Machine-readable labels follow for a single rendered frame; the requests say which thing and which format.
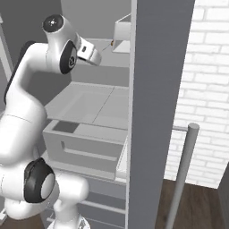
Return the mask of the glass fridge shelf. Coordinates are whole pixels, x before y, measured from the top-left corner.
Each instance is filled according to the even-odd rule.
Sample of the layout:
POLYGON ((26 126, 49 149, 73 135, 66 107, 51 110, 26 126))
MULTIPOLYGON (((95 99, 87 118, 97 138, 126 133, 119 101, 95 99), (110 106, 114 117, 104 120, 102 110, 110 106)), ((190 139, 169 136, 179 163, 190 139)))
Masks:
POLYGON ((128 129, 129 89, 70 83, 46 105, 49 118, 116 129, 128 129))

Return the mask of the white fridge drawer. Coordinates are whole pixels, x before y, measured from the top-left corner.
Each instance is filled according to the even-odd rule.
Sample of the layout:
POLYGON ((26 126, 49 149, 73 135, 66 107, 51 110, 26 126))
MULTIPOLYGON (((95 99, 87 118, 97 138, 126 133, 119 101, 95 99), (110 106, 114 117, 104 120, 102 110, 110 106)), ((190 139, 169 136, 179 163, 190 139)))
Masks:
POLYGON ((43 136, 52 167, 113 180, 127 131, 54 120, 43 136))

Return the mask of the grey fridge door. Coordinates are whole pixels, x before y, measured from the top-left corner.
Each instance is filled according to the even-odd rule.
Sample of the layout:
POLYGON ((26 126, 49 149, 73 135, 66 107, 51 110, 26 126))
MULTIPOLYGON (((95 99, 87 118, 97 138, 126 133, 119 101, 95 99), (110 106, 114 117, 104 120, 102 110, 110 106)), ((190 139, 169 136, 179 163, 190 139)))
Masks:
POLYGON ((195 0, 131 0, 125 229, 154 229, 195 0))

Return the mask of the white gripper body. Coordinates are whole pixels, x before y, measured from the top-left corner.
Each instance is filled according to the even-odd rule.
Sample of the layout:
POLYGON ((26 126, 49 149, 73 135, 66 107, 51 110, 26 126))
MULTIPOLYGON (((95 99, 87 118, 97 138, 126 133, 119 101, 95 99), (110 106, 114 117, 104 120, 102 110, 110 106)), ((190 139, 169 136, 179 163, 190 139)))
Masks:
POLYGON ((101 54, 95 48, 83 48, 77 55, 82 61, 95 66, 99 66, 102 60, 101 54))

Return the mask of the white fridge door bin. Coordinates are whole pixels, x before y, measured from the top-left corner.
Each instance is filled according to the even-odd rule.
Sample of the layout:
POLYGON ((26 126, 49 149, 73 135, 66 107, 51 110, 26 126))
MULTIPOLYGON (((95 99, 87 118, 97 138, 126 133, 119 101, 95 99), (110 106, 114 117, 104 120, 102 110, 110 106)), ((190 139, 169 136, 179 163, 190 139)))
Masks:
POLYGON ((121 155, 118 160, 118 164, 116 166, 116 173, 115 173, 116 180, 125 180, 126 179, 127 152, 128 152, 127 147, 128 147, 128 140, 125 140, 123 144, 121 155))
POLYGON ((128 54, 131 41, 131 15, 127 14, 114 24, 114 53, 128 54))

